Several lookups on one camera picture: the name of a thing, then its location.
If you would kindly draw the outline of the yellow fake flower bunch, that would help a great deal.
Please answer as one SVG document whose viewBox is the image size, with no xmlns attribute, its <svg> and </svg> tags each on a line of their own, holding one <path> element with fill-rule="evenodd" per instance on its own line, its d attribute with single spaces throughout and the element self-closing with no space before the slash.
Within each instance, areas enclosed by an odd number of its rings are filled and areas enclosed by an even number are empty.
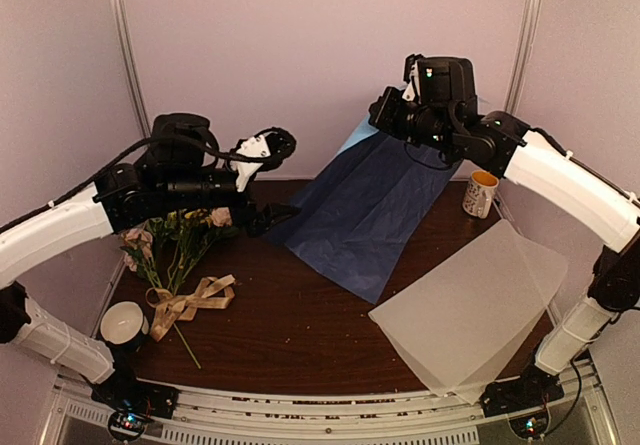
<svg viewBox="0 0 640 445">
<path fill-rule="evenodd" d="M 175 242 L 174 255 L 167 268 L 168 290 L 177 295 L 191 271 L 207 249 L 210 231 L 208 210 L 179 210 L 167 216 L 170 238 Z"/>
</svg>

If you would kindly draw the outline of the blue wrapping paper sheet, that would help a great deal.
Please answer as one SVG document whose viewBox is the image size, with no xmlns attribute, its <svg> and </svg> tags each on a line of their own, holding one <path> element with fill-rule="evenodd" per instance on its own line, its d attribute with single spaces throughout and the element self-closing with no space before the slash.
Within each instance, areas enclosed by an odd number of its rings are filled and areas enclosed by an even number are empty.
<svg viewBox="0 0 640 445">
<path fill-rule="evenodd" d="M 267 238 L 374 304 L 425 215 L 456 173 L 437 150 L 362 121 L 333 160 L 289 201 L 295 217 Z"/>
</svg>

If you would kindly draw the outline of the pink fake rose stem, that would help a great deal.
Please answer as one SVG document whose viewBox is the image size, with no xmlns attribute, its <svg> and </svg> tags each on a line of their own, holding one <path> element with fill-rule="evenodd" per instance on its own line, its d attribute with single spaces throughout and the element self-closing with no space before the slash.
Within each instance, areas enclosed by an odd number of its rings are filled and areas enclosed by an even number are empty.
<svg viewBox="0 0 640 445">
<path fill-rule="evenodd" d="M 170 290 L 168 273 L 160 268 L 162 253 L 169 239 L 167 232 L 147 227 L 133 228 L 123 232 L 120 238 L 125 266 L 152 288 Z"/>
</svg>

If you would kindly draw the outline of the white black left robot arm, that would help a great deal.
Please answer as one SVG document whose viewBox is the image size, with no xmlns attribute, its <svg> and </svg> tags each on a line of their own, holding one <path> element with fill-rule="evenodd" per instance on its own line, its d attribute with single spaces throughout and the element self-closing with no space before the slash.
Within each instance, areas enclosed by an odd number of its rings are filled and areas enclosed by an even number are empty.
<svg viewBox="0 0 640 445">
<path fill-rule="evenodd" d="M 126 148 L 71 191 L 1 228 L 1 341 L 26 347 L 101 385 L 123 409 L 144 398 L 101 341 L 68 326 L 30 298 L 18 279 L 78 245 L 114 235 L 180 210 L 227 207 L 254 234 L 287 208 L 260 211 L 247 187 L 278 168 L 296 148 L 286 130 L 271 127 L 220 149 L 208 119 L 189 113 L 158 116 L 150 137 Z"/>
</svg>

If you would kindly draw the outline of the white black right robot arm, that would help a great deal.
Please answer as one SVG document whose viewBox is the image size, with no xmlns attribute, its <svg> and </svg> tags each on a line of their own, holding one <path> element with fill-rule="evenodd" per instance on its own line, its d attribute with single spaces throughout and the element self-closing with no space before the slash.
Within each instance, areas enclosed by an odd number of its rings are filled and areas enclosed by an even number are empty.
<svg viewBox="0 0 640 445">
<path fill-rule="evenodd" d="M 437 150 L 448 166 L 469 160 L 537 193 L 603 242 L 585 297 L 542 340 L 534 363 L 513 384 L 517 403 L 533 406 L 607 325 L 638 303 L 639 200 L 574 158 L 543 129 L 504 111 L 479 114 L 470 60 L 412 54 L 403 80 L 405 89 L 389 86 L 370 105 L 370 125 Z"/>
</svg>

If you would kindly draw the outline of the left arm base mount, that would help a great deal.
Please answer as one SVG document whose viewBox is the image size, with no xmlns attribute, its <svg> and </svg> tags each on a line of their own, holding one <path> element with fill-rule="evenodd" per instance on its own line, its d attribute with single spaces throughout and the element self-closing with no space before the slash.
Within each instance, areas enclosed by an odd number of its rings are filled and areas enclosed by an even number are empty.
<svg viewBox="0 0 640 445">
<path fill-rule="evenodd" d="M 112 412 L 107 431 L 123 443 L 139 439 L 155 419 L 171 419 L 179 390 L 137 378 L 110 377 L 101 384 L 90 383 L 91 399 L 107 405 Z"/>
</svg>

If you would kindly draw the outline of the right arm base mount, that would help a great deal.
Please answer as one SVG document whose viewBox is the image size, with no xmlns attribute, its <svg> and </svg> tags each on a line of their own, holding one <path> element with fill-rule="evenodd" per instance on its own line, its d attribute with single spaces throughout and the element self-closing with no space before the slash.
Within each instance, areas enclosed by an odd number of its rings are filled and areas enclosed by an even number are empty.
<svg viewBox="0 0 640 445">
<path fill-rule="evenodd" d="M 511 431 L 520 439 L 533 441 L 550 429 L 548 405 L 563 397 L 557 376 L 528 365 L 517 378 L 487 385 L 480 404 L 486 418 L 508 415 Z"/>
</svg>

